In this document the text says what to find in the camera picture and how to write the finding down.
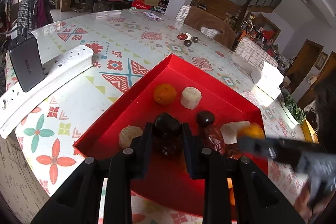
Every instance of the red tray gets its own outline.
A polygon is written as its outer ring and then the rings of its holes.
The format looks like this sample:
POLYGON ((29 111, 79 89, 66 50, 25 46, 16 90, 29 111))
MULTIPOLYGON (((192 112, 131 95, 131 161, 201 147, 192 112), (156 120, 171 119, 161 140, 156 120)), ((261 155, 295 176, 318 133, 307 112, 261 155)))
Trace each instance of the red tray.
MULTIPOLYGON (((120 151, 119 132, 128 125, 144 129, 146 122, 153 122, 162 112, 168 112, 180 122, 187 122, 194 135, 198 133, 195 121, 201 110, 211 111, 215 125, 227 122, 249 121, 263 129, 263 119, 258 107, 240 94, 171 54, 154 67, 132 88, 120 97, 74 144, 84 156, 97 160, 113 156, 120 151), (153 99, 154 88, 162 83, 175 87, 177 98, 169 106, 162 106, 153 99), (202 92, 202 99, 194 110, 180 104, 183 89, 193 86, 202 92)), ((162 206, 196 216, 203 215, 204 180, 192 180, 185 170, 183 154, 167 158, 152 152, 148 172, 144 180, 133 180, 131 189, 139 195, 162 206)), ((253 161, 268 173, 266 160, 253 161)))

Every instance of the door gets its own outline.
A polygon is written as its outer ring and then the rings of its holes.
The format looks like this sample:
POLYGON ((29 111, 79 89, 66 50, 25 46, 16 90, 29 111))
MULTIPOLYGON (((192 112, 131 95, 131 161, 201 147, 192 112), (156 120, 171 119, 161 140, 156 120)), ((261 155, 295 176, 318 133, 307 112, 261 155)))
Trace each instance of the door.
POLYGON ((301 108, 309 105, 313 100, 315 100, 314 87, 323 79, 325 79, 331 72, 336 70, 336 53, 331 52, 327 62, 325 63, 323 69, 321 70, 319 77, 316 81, 308 88, 305 94, 297 102, 298 106, 301 108))
POLYGON ((322 49, 323 46, 310 40, 306 40, 303 44, 293 65, 286 72, 286 76, 291 81, 289 87, 292 92, 300 85, 302 80, 304 80, 316 60, 319 58, 322 49))

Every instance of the electrical outlet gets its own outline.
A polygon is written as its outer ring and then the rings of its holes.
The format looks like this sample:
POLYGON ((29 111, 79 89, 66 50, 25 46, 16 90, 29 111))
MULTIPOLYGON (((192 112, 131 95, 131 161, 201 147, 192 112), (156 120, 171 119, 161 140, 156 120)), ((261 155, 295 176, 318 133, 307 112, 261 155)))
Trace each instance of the electrical outlet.
POLYGON ((43 64, 46 77, 28 92, 16 83, 0 98, 0 135, 12 132, 18 123, 45 98, 93 65, 93 50, 80 45, 43 64))

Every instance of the patterned tablecloth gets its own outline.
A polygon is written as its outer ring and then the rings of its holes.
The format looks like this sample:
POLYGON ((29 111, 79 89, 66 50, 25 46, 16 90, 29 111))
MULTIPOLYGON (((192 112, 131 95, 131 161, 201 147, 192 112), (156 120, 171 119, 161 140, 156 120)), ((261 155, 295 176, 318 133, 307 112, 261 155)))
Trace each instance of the patterned tablecloth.
MULTIPOLYGON (((261 110, 268 137, 304 139, 279 102, 257 88, 252 67, 211 38, 174 20, 150 19, 142 10, 117 10, 70 18, 33 31, 42 63, 78 45, 94 51, 94 66, 58 89, 16 127, 26 160, 44 190, 52 195, 83 161, 73 143, 121 95, 166 56, 174 53, 218 78, 261 110), (185 47, 177 39, 188 32, 199 43, 185 47)), ((7 89, 16 77, 7 57, 7 89)), ((268 162, 268 176, 293 203, 306 176, 268 162)), ((163 208, 132 194, 134 223, 201 223, 201 218, 163 208)))

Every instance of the picture frame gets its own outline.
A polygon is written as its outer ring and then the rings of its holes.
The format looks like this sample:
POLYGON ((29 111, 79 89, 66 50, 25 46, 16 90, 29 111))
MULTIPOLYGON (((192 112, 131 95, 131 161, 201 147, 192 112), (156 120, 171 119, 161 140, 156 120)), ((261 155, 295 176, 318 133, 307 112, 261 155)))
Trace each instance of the picture frame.
POLYGON ((316 67, 318 70, 321 70, 323 68, 324 63, 327 61, 327 59, 328 59, 328 55, 324 52, 321 52, 314 67, 316 67))

